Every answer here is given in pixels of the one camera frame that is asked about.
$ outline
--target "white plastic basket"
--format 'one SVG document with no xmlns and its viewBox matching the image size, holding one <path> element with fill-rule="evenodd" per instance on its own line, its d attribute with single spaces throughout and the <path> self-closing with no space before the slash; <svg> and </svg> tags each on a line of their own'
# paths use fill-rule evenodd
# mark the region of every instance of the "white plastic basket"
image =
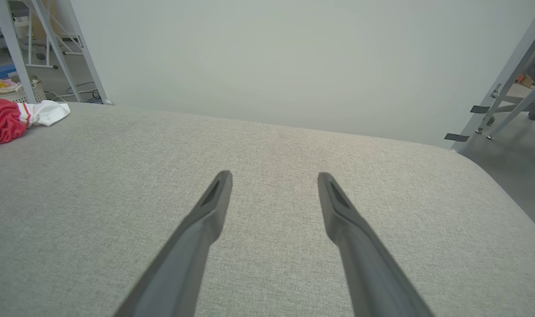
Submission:
<svg viewBox="0 0 535 317">
<path fill-rule="evenodd" d="M 32 80 L 32 91 L 34 92 L 34 98 L 36 99 L 36 102 L 39 103 L 43 100 L 46 100 L 46 94 L 44 93 L 44 89 L 42 88 L 42 82 L 40 80 Z M 28 99 L 26 98 L 26 94 L 24 93 L 24 89 L 22 89 L 21 84 L 19 84 L 16 90 L 13 90 L 12 92 L 0 92 L 0 98 L 7 99 L 12 102 L 28 102 Z"/>
</svg>

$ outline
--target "blue object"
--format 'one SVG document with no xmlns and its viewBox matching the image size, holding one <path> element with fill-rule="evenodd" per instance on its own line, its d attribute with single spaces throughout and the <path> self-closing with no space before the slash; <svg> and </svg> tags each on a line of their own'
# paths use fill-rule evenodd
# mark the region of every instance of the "blue object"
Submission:
<svg viewBox="0 0 535 317">
<path fill-rule="evenodd" d="M 0 66 L 0 79 L 10 78 L 17 74 L 17 70 L 13 64 Z"/>
</svg>

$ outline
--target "caster wheel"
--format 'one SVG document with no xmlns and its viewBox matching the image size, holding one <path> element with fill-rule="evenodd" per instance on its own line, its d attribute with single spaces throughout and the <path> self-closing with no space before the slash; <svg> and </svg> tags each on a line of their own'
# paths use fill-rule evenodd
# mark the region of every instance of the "caster wheel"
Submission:
<svg viewBox="0 0 535 317">
<path fill-rule="evenodd" d="M 528 113 L 528 119 L 534 121 L 535 120 L 535 114 L 533 114 L 531 112 Z"/>
</svg>

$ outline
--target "red and white garment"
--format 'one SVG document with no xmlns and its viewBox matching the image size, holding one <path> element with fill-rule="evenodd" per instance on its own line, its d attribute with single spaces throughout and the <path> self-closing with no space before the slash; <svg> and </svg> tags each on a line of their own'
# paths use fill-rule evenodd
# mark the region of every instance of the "red and white garment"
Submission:
<svg viewBox="0 0 535 317">
<path fill-rule="evenodd" d="M 50 126 L 70 114 L 68 104 L 43 100 L 40 104 L 0 99 L 0 144 L 20 137 L 31 125 Z"/>
</svg>

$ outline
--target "gray fabric surface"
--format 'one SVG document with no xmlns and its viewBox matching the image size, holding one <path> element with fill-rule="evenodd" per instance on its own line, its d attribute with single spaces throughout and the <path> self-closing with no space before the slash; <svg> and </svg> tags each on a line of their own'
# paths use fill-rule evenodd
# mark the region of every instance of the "gray fabric surface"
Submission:
<svg viewBox="0 0 535 317">
<path fill-rule="evenodd" d="M 128 108 L 0 145 L 0 316 L 110 316 L 213 177 L 233 172 L 197 316 L 348 316 L 328 171 L 437 316 L 535 316 L 535 225 L 422 144 Z"/>
</svg>

